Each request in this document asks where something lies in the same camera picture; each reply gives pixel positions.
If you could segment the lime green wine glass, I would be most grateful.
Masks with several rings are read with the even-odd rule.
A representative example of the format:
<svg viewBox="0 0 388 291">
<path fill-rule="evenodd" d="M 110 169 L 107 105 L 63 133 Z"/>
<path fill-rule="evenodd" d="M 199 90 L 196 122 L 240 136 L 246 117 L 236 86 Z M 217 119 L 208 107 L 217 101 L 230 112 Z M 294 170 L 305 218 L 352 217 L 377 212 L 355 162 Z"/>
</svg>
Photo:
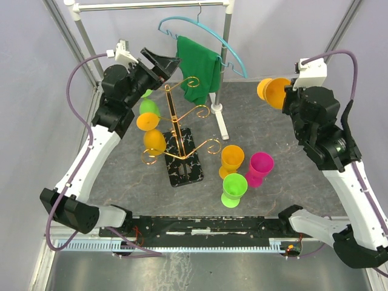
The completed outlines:
<svg viewBox="0 0 388 291">
<path fill-rule="evenodd" d="M 154 113 L 156 116 L 161 116 L 159 107 L 149 96 L 153 93 L 153 90 L 147 89 L 146 92 L 141 96 L 141 103 L 139 106 L 139 114 Z"/>
</svg>

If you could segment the gold wine glass rack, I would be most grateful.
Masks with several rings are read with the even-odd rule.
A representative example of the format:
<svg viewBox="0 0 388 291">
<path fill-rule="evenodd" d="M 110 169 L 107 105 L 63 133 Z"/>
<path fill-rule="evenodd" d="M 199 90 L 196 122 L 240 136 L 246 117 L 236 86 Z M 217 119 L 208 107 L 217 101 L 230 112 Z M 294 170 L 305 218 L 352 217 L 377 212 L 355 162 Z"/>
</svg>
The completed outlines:
<svg viewBox="0 0 388 291">
<path fill-rule="evenodd" d="M 189 128 L 182 128 L 181 121 L 192 112 L 196 112 L 197 117 L 204 119 L 210 115 L 210 109 L 206 105 L 196 105 L 185 114 L 179 116 L 173 100 L 172 91 L 175 86 L 166 85 L 163 88 L 166 94 L 169 108 L 169 117 L 159 116 L 157 129 L 164 135 L 167 147 L 161 155 L 149 155 L 144 146 L 141 160 L 144 164 L 155 164 L 159 158 L 163 157 L 166 162 L 167 174 L 170 185 L 179 187 L 204 179 L 203 170 L 198 156 L 198 150 L 207 146 L 207 153 L 218 154 L 222 145 L 218 139 L 210 138 L 200 145 L 195 145 L 192 131 Z"/>
</svg>

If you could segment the silver white clothes rail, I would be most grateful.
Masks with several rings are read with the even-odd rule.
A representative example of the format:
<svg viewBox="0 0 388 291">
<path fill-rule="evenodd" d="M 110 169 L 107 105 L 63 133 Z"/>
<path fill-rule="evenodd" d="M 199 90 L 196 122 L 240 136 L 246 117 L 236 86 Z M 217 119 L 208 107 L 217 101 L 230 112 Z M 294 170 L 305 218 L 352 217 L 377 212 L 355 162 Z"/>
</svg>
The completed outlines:
<svg viewBox="0 0 388 291">
<path fill-rule="evenodd" d="M 225 21 L 222 39 L 227 42 L 229 40 L 230 26 L 235 6 L 235 1 L 159 1 L 159 2 L 131 2 L 122 4 L 79 4 L 76 1 L 63 1 L 67 7 L 70 16 L 72 17 L 78 32 L 86 46 L 87 52 L 90 55 L 95 55 L 95 49 L 91 40 L 85 30 L 81 20 L 81 12 L 94 11 L 109 11 L 109 10 L 135 10 L 135 9 L 151 9 L 151 8 L 176 8 L 176 7 L 195 7 L 198 6 L 200 10 L 205 6 L 223 6 L 225 7 Z M 228 140 L 229 134 L 222 115 L 222 104 L 220 103 L 220 92 L 210 93 L 211 112 L 215 115 L 218 123 L 219 131 L 222 140 Z"/>
</svg>

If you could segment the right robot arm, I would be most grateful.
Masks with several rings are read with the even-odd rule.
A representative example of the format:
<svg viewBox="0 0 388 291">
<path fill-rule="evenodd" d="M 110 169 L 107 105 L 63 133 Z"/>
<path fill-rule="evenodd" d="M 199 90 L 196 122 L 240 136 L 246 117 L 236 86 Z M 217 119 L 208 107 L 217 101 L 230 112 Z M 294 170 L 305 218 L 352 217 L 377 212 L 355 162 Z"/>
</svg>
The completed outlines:
<svg viewBox="0 0 388 291">
<path fill-rule="evenodd" d="M 367 179 L 361 152 L 348 123 L 350 100 L 336 125 L 340 102 L 324 87 L 284 88 L 282 112 L 292 120 L 295 138 L 307 157 L 334 188 L 348 222 L 334 222 L 298 205 L 281 213 L 282 236 L 303 233 L 332 247 L 353 269 L 378 268 L 387 262 L 387 216 Z"/>
</svg>

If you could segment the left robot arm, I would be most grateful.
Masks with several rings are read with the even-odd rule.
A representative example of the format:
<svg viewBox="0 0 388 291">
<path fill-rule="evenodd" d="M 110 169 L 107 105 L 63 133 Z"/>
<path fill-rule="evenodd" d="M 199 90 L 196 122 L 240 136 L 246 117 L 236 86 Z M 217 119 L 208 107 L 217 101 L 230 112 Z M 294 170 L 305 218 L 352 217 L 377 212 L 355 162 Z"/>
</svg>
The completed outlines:
<svg viewBox="0 0 388 291">
<path fill-rule="evenodd" d="M 160 88 L 181 62 L 177 57 L 159 56 L 146 48 L 141 54 L 153 68 L 126 53 L 106 53 L 115 58 L 116 64 L 104 70 L 99 107 L 92 122 L 86 125 L 88 138 L 60 182 L 53 189 L 44 188 L 40 194 L 49 220 L 80 233 L 97 227 L 112 227 L 119 236 L 133 232 L 130 211 L 118 206 L 93 206 L 88 200 L 102 166 L 135 117 L 133 106 L 147 90 Z"/>
</svg>

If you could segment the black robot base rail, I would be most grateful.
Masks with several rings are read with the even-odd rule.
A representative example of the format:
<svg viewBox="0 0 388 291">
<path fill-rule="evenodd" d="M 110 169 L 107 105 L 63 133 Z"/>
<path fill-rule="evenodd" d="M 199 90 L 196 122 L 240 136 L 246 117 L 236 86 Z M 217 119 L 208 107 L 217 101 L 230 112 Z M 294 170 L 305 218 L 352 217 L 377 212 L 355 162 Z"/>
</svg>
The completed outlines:
<svg viewBox="0 0 388 291">
<path fill-rule="evenodd" d="M 135 216 L 118 231 L 144 247 L 267 247 L 271 239 L 299 240 L 279 218 L 264 216 Z"/>
</svg>

